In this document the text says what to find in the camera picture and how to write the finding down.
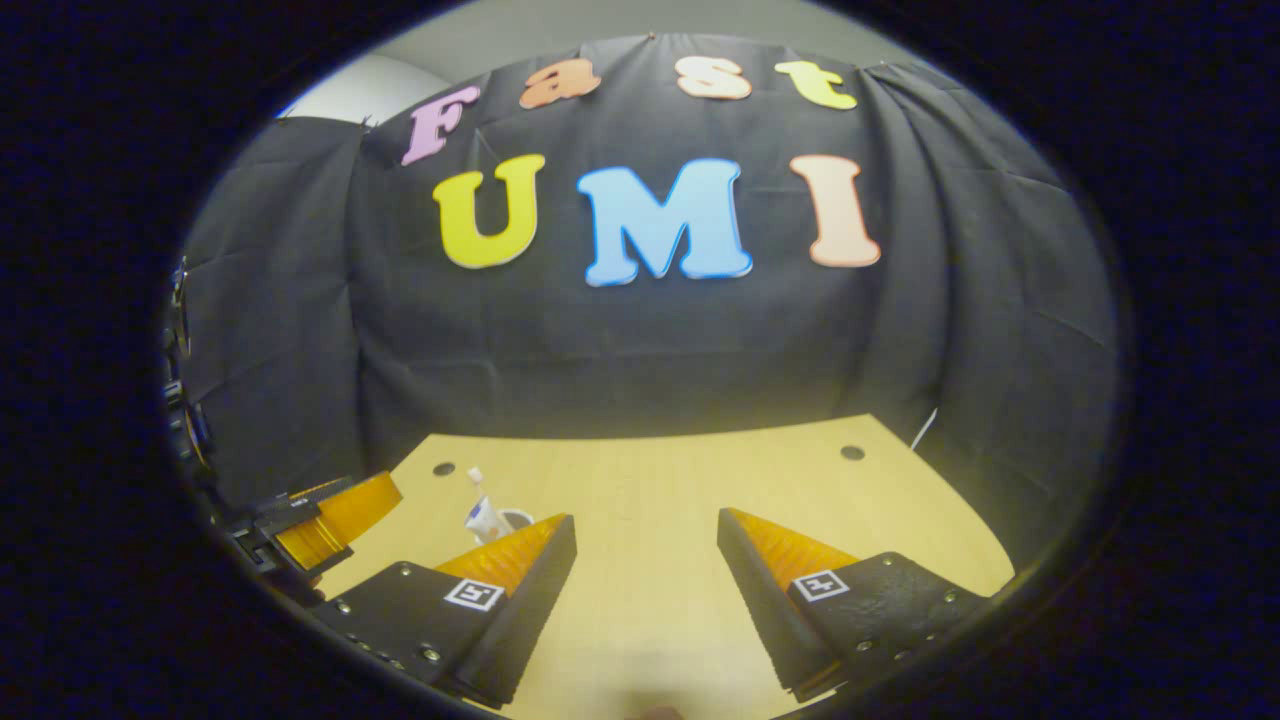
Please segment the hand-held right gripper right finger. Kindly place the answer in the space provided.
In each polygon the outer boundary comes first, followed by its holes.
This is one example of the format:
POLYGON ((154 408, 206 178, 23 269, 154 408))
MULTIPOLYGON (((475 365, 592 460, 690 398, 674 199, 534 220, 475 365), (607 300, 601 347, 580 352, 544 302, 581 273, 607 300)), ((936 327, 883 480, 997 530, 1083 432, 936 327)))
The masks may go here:
POLYGON ((785 694, 865 694, 942 646, 1001 588, 1001 546, 905 534, 838 544, 741 509, 716 543, 785 694))

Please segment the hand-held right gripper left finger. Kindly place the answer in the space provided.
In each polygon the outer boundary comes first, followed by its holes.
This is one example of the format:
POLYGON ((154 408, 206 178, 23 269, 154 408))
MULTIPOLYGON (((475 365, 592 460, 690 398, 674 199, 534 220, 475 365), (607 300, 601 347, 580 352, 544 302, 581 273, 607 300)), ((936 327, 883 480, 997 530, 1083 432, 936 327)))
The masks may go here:
POLYGON ((561 512, 435 568, 393 562, 310 612, 417 683, 502 708, 576 556, 573 516, 561 512))

